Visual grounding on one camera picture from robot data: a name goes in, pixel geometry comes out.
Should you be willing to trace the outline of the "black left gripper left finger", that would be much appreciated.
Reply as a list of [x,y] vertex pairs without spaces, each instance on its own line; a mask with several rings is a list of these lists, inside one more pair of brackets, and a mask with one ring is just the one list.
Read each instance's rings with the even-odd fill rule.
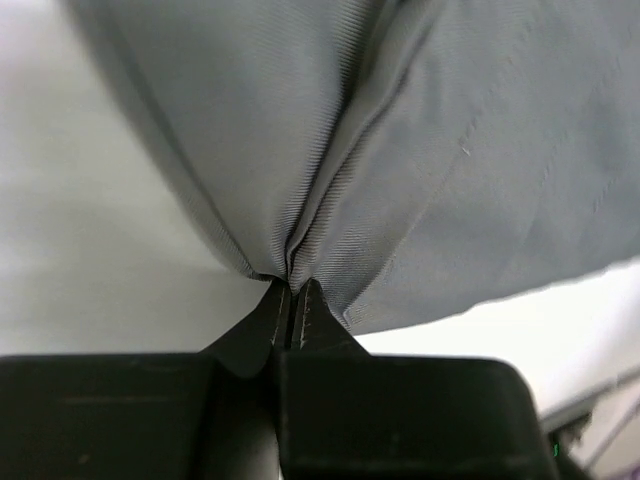
[[5,479],[274,479],[262,375],[291,294],[272,283],[197,353],[5,356]]

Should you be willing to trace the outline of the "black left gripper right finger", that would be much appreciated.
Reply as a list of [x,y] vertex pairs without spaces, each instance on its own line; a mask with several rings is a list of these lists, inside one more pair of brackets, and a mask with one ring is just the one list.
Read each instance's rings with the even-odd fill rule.
[[288,479],[554,479],[530,390],[509,364],[369,354],[300,291],[278,356]]

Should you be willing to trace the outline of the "grey pleated skirt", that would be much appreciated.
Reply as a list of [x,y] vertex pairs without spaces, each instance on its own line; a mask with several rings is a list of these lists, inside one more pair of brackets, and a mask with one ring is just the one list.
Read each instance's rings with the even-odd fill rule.
[[72,1],[212,249],[356,334],[639,254],[635,1]]

